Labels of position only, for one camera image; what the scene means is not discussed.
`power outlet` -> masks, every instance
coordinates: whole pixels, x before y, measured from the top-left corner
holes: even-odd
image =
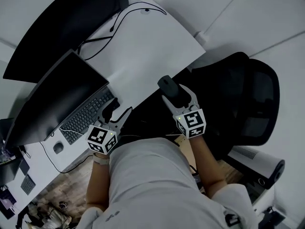
[[[197,35],[195,36],[196,41],[198,41],[198,43],[203,47],[204,44],[207,42],[207,37],[204,34],[203,31],[197,33]]]

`white t-shirt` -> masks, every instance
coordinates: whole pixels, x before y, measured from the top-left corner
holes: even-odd
[[[77,229],[258,228],[243,185],[209,199],[201,194],[180,149],[164,138],[123,145],[110,156],[109,207],[90,208]],[[240,223],[229,227],[225,215]]]

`dark gray mouse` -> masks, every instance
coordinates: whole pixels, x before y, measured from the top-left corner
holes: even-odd
[[[63,150],[63,144],[61,142],[55,144],[53,150],[56,154],[59,154]]]

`person's left arm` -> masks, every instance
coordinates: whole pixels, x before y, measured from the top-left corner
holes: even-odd
[[[108,159],[109,156],[96,153],[97,157]],[[87,188],[87,209],[98,207],[105,211],[109,206],[109,165],[93,162],[92,173]]]

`forearm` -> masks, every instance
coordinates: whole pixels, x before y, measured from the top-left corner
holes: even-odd
[[[93,163],[92,173],[87,188],[87,208],[99,207],[105,211],[109,205],[109,165]]]
[[[225,177],[202,136],[189,139],[197,170],[209,198],[227,185]]]

